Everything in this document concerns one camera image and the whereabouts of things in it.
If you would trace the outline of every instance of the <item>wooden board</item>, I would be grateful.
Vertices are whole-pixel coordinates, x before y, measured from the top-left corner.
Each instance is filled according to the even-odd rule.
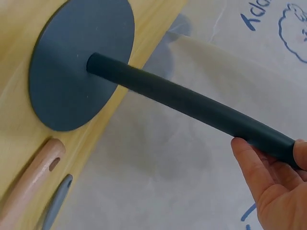
[[[130,0],[135,41],[130,64],[141,68],[187,0]],[[127,90],[118,87],[101,112],[78,130],[58,133],[34,114],[28,97],[28,66],[39,33],[65,0],[0,1],[0,206],[25,171],[39,146],[59,138],[67,153],[17,222],[16,229],[38,229],[46,205],[61,180],[80,174],[95,143]]]

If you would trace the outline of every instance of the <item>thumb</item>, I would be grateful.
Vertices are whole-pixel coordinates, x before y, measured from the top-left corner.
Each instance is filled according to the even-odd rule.
[[[297,140],[294,144],[293,155],[297,165],[307,171],[307,142]]]

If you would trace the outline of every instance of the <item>white paper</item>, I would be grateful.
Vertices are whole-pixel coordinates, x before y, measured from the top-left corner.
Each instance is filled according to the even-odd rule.
[[[307,11],[307,2],[296,2]],[[191,0],[144,68],[294,139],[307,138],[307,42],[302,33],[307,22],[295,15],[297,6],[284,0],[251,3],[269,4],[255,17],[260,22],[251,22],[255,31],[241,14],[250,19],[251,7],[255,14],[262,10],[246,1]],[[283,37],[297,55],[279,36],[284,13]],[[129,92],[57,229],[261,230],[230,140]]]

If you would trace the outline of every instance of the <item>blue cloud drawing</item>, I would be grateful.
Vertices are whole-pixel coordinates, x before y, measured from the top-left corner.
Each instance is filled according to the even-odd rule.
[[[307,63],[307,13],[298,5],[289,3],[278,25],[279,36],[286,48]]]

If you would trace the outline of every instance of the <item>gray plastic piece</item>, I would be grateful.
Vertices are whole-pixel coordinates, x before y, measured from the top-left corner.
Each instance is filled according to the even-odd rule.
[[[68,174],[65,179],[61,182],[59,185],[56,193],[54,194],[54,197],[51,201],[49,210],[47,212],[47,215],[44,220],[43,228],[42,230],[50,230],[54,220],[56,219],[59,210],[61,209],[63,202],[66,198],[66,195],[69,191],[69,188],[72,183],[72,175]]]
[[[99,52],[128,63],[134,17],[127,0],[70,0],[49,20],[34,47],[29,95],[39,119],[55,131],[89,122],[117,85],[86,72]]]

